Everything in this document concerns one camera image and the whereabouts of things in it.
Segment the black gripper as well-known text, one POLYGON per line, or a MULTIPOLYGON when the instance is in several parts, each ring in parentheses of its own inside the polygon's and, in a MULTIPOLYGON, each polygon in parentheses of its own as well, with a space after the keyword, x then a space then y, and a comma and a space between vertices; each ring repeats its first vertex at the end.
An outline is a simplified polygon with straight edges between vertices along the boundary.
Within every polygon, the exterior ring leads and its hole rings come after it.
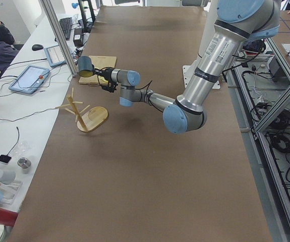
POLYGON ((97 69, 93 67, 92 73, 93 75, 98 75, 101 77, 104 77, 105 80, 110 81, 111 80, 111 74, 113 72, 113 68, 104 68, 104 69, 97 69))

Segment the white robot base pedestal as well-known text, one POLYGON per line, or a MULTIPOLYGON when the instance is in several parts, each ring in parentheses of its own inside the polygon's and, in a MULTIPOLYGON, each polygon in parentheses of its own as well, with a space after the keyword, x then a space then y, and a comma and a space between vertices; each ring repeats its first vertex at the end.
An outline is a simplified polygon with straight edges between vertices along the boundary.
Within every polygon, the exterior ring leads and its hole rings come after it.
POLYGON ((201 42, 197 51, 197 58, 194 59, 191 65, 185 65, 182 67, 185 88, 190 83, 196 67, 199 66, 199 68, 203 70, 204 68, 207 68, 207 65, 210 63, 210 58, 205 57, 205 53, 215 33, 214 23, 217 19, 217 5, 218 1, 182 1, 182 6, 199 7, 203 10, 203 13, 206 16, 204 30, 201 34, 201 42))

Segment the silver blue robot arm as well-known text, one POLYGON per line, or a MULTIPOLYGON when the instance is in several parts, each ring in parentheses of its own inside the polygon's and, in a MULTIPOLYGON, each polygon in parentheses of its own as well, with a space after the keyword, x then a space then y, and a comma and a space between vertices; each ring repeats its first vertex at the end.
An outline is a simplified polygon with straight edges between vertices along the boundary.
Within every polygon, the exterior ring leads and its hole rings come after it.
POLYGON ((162 111, 165 127, 174 134, 204 126, 207 114, 203 103, 230 59, 247 40, 273 37, 279 30, 280 1, 218 1, 211 4, 208 15, 214 17, 214 34, 190 78, 184 92, 172 99, 152 90, 136 89, 140 74, 115 68, 96 69, 113 92, 120 85, 120 105, 144 102, 162 111))

